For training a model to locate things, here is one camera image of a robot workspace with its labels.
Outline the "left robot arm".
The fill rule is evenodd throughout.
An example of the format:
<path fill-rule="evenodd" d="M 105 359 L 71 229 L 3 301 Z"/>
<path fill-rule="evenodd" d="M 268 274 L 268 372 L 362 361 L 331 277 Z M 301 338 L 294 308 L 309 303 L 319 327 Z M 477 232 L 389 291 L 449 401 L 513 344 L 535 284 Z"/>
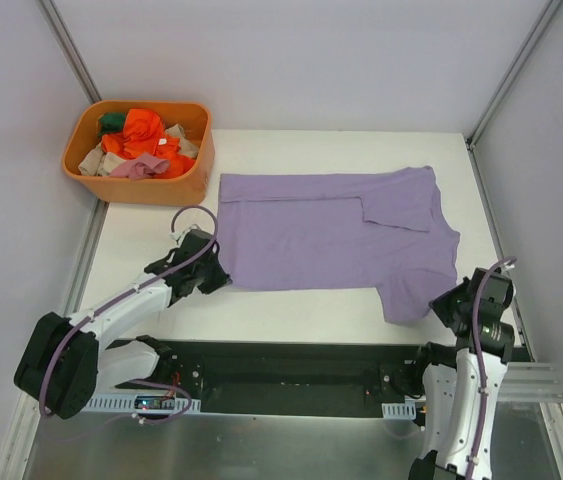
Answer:
<path fill-rule="evenodd" d="M 36 399 L 42 412 L 61 419 L 81 412 L 94 394 L 122 384 L 172 389 L 170 347 L 149 335 L 122 346 L 116 342 L 194 291 L 210 294 L 229 285 L 218 253 L 213 235 L 193 228 L 124 291 L 69 316 L 45 314 L 15 370 L 15 386 Z"/>

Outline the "purple t shirt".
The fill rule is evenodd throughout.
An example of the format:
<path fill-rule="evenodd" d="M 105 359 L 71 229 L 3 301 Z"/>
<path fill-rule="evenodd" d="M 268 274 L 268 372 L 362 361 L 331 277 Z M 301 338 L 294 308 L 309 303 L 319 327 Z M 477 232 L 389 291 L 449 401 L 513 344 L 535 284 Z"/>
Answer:
<path fill-rule="evenodd" d="M 257 291 L 373 288 L 387 322 L 455 287 L 460 235 L 429 166 L 384 174 L 224 174 L 221 265 Z"/>

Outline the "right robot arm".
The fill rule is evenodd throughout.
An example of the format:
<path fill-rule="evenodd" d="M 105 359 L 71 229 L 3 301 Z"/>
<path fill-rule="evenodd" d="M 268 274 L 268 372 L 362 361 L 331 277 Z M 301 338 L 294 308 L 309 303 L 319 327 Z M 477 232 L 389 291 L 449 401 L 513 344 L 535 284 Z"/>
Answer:
<path fill-rule="evenodd" d="M 491 479 L 491 439 L 499 391 L 515 344 L 502 321 L 515 287 L 505 259 L 477 268 L 429 303 L 456 343 L 428 343 L 413 368 L 413 387 L 425 396 L 425 438 L 410 479 Z"/>

